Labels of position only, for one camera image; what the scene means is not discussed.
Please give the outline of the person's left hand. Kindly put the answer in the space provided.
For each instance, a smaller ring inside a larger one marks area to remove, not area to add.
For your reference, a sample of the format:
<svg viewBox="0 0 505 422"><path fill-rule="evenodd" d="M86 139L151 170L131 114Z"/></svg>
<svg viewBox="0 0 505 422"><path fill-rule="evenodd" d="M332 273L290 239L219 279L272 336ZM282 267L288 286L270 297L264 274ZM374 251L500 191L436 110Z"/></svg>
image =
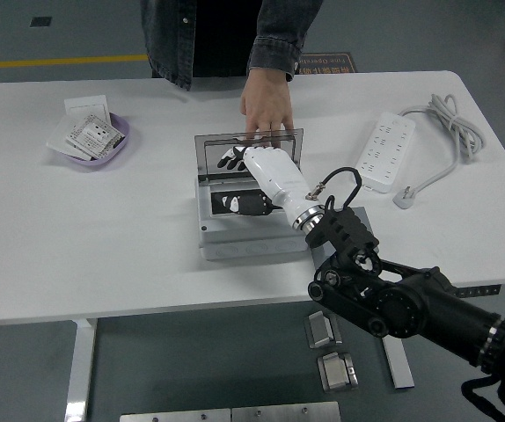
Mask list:
<svg viewBox="0 0 505 422"><path fill-rule="evenodd" d="M240 99L245 131L279 131L294 127L287 74L278 69L249 71Z"/></svg>

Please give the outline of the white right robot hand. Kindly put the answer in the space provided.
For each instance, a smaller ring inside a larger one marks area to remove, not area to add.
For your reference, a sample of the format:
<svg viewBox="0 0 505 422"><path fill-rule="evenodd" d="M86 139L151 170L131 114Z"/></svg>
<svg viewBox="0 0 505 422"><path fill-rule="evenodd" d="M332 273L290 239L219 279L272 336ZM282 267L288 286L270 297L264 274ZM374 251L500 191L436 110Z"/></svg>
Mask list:
<svg viewBox="0 0 505 422"><path fill-rule="evenodd" d="M282 149L234 147L227 150L217 166L247 170L258 182L258 192L225 194L223 206L239 215L269 215L280 207L293 229L309 233L322 218L318 200L307 198L310 187L303 174Z"/></svg>

